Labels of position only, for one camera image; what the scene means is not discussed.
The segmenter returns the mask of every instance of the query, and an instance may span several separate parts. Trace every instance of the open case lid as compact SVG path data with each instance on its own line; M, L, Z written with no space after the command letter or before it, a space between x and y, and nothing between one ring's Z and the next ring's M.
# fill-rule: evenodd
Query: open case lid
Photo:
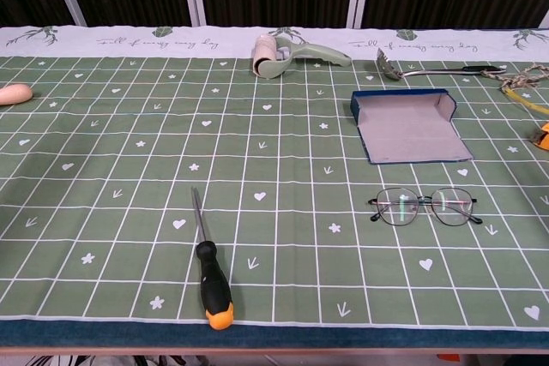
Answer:
M351 99L372 164L472 159L451 123L455 108L445 89L358 91Z

